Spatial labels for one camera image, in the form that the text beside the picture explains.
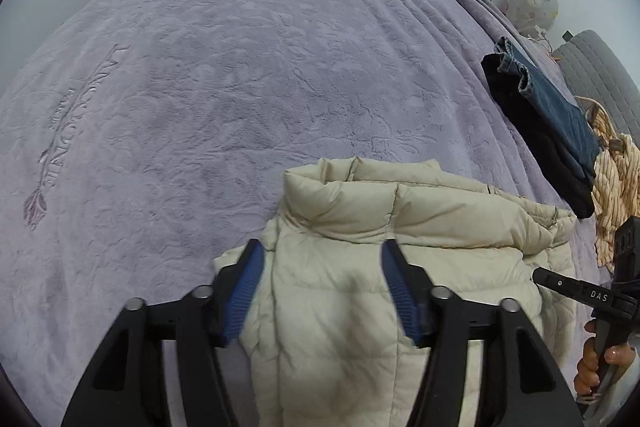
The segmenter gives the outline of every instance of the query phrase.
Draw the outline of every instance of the black handheld controller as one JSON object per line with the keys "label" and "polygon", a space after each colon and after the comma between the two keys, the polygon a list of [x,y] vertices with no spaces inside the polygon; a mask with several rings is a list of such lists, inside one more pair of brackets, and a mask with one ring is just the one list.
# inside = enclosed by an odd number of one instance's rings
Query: black handheld controller
{"label": "black handheld controller", "polygon": [[536,268],[533,281],[560,295],[593,308],[596,319],[594,350],[598,355],[600,383],[591,394],[578,396],[578,409],[585,420],[595,414],[602,397],[613,383],[616,368],[610,367],[604,353],[611,346],[624,344],[633,331],[640,330],[640,218],[630,217],[614,236],[616,269],[611,288],[564,277],[544,268]]}

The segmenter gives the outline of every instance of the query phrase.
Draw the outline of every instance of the human hand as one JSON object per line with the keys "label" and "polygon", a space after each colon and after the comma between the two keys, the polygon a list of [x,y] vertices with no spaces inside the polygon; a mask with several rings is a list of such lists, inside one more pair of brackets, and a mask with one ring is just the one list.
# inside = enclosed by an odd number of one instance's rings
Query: human hand
{"label": "human hand", "polygon": [[[589,321],[584,325],[589,333],[596,332],[596,321]],[[598,374],[598,356],[594,350],[595,337],[587,339],[582,350],[582,360],[578,362],[578,374],[574,378],[574,387],[578,394],[591,394],[591,388],[600,383]],[[604,359],[610,365],[617,365],[618,371],[613,382],[617,382],[636,359],[636,351],[629,344],[609,347],[604,353]]]}

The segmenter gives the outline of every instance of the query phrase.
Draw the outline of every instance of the sleeve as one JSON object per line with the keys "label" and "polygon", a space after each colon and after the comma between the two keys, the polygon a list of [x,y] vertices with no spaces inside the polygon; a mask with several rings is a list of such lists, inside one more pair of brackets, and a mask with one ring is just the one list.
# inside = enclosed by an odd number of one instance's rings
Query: sleeve
{"label": "sleeve", "polygon": [[640,356],[636,354],[636,359],[625,371],[622,378],[609,388],[590,425],[593,427],[605,427],[608,425],[625,404],[639,380]]}

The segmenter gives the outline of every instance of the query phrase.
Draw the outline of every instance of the embroidered logo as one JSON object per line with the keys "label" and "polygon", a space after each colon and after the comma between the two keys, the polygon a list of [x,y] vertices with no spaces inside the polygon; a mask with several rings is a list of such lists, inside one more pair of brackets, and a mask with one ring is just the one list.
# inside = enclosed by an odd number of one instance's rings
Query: embroidered logo
{"label": "embroidered logo", "polygon": [[24,202],[23,216],[31,230],[37,227],[47,212],[46,192],[56,185],[58,174],[64,165],[65,154],[76,135],[78,122],[84,115],[87,104],[93,98],[97,87],[122,61],[123,54],[128,49],[128,46],[118,45],[111,48],[85,83],[79,88],[69,88],[58,104],[49,125],[54,131],[53,138],[38,160],[38,163],[42,164],[38,187]]}

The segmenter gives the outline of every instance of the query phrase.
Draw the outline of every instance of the blue gripper pad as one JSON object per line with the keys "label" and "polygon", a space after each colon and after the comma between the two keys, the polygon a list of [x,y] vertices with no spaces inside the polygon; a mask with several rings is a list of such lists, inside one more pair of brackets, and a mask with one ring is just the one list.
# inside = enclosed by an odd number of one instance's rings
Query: blue gripper pad
{"label": "blue gripper pad", "polygon": [[242,331],[246,314],[260,282],[264,269],[264,247],[260,241],[252,239],[247,244],[234,268],[241,272],[237,274],[238,281],[224,304],[222,338],[225,344],[237,338]]}
{"label": "blue gripper pad", "polygon": [[396,312],[402,323],[404,334],[408,336],[416,346],[421,344],[424,335],[423,327],[419,320],[418,304],[412,296],[408,282],[399,266],[404,261],[398,259],[398,254],[402,256],[395,241],[385,241],[382,245],[382,273],[385,275],[386,284],[389,286],[389,293],[396,305]]}

